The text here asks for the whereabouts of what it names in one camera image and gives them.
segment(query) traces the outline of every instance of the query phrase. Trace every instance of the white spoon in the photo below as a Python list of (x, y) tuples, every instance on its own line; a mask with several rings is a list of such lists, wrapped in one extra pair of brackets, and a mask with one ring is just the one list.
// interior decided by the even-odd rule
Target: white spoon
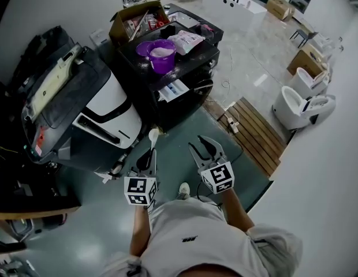
[(157, 128), (153, 128), (150, 130), (150, 133), (148, 134), (148, 137), (151, 141), (151, 151), (153, 150), (153, 148), (156, 145), (157, 142), (157, 138), (158, 138), (158, 129)]

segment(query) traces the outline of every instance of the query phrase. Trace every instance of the power strip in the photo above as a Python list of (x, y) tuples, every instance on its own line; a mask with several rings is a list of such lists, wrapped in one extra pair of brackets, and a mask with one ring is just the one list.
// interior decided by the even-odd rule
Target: power strip
[(227, 122), (228, 124), (230, 125), (230, 128), (232, 130), (232, 132), (234, 134), (236, 134), (237, 132), (239, 132), (238, 128), (237, 128), (237, 125), (239, 124), (238, 122), (237, 123), (234, 123), (233, 119), (232, 118), (228, 118), (227, 119)]

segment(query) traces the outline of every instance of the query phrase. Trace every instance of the wooden slat floor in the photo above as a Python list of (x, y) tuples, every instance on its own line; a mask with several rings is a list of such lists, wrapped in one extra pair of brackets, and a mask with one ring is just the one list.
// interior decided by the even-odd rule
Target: wooden slat floor
[[(226, 112), (216, 102), (205, 101), (203, 107), (228, 131), (244, 152), (270, 177), (280, 164), (286, 144), (257, 110), (241, 98)], [(228, 130), (227, 118), (239, 121), (237, 134)]]

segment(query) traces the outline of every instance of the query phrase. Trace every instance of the white wall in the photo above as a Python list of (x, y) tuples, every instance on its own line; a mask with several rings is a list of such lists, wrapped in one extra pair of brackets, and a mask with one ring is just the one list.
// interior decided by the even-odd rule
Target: white wall
[(255, 222), (303, 240), (294, 277), (351, 277), (358, 270), (358, 13), (328, 93), (337, 107), (288, 145), (275, 182), (250, 211)]
[(61, 25), (75, 42), (92, 47), (89, 34), (108, 31), (121, 9), (121, 0), (10, 0), (0, 24), (0, 80), (8, 83), (35, 35)]
[(311, 0), (304, 19), (315, 31), (336, 40), (344, 34), (354, 13), (346, 0)]

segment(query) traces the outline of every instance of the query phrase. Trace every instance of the label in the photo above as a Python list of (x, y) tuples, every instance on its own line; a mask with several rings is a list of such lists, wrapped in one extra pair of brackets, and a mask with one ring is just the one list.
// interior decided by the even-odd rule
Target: label
[(38, 145), (35, 145), (35, 152), (37, 152), (37, 153), (38, 153), (38, 155), (40, 156), (40, 155), (42, 154), (42, 149), (41, 149), (41, 148), (39, 148), (39, 146), (38, 146)]
[(39, 136), (36, 140), (36, 145), (40, 148), (43, 145), (43, 142), (44, 142), (44, 128), (41, 126)]

